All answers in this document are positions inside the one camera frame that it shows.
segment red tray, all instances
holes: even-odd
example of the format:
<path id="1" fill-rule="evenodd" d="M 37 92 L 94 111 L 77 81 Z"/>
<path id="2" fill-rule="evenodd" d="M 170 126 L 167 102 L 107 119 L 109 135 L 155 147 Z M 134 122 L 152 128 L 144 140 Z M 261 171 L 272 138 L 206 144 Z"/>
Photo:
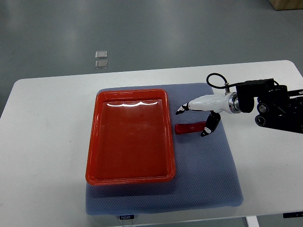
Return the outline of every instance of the red tray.
<path id="1" fill-rule="evenodd" d="M 166 182 L 175 173 L 167 93 L 162 89 L 99 93 L 89 144 L 87 182 Z"/>

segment gray floor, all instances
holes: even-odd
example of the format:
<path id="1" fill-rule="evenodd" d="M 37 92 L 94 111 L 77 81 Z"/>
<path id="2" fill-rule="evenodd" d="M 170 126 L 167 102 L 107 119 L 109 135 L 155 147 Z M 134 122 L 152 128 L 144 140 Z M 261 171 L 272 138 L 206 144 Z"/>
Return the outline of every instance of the gray floor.
<path id="1" fill-rule="evenodd" d="M 94 69 L 97 50 L 108 51 L 107 69 Z M 303 10 L 274 11 L 268 0 L 0 0 L 0 114 L 19 79 L 275 60 L 303 74 L 302 50 Z M 258 219 L 303 225 L 282 214 Z"/>

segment black cable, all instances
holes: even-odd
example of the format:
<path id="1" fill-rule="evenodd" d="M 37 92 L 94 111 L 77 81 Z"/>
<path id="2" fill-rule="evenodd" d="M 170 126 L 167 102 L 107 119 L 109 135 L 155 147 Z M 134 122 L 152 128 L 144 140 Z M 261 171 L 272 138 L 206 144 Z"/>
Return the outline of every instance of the black cable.
<path id="1" fill-rule="evenodd" d="M 216 86 L 216 85 L 213 85 L 213 84 L 211 84 L 210 82 L 209 82 L 209 78 L 211 77 L 211 76 L 219 76 L 219 77 L 221 77 L 223 80 L 224 80 L 224 83 L 227 83 L 227 79 L 223 76 L 223 75 L 221 75 L 221 74 L 219 74 L 219 73 L 211 73 L 211 74 L 209 74 L 207 77 L 206 77 L 206 82 L 207 82 L 207 84 L 209 85 L 209 86 L 211 86 L 211 87 L 213 87 L 213 88 L 216 88 L 216 89 L 225 89 L 225 88 L 228 88 L 228 87 L 234 87 L 234 86 L 236 86 L 236 85 L 238 85 L 239 83 L 236 83 L 236 84 L 229 84 L 229 85 L 225 85 L 225 86 L 223 86 L 223 87 L 219 87 L 219 86 Z"/>

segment cardboard box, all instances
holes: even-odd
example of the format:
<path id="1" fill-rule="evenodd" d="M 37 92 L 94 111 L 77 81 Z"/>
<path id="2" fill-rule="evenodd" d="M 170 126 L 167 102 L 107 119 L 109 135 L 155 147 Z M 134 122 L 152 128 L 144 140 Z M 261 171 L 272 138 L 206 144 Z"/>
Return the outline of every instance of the cardboard box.
<path id="1" fill-rule="evenodd" d="M 303 0 L 268 0 L 275 10 L 303 9 Z"/>

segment mat label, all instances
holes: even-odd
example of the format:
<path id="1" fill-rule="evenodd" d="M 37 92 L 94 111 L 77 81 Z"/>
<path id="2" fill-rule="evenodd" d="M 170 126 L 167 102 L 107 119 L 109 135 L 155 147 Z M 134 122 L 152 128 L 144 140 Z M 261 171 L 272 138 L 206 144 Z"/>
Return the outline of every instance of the mat label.
<path id="1" fill-rule="evenodd" d="M 134 215 L 123 215 L 120 216 L 120 220 L 128 220 L 128 219 L 134 219 Z"/>

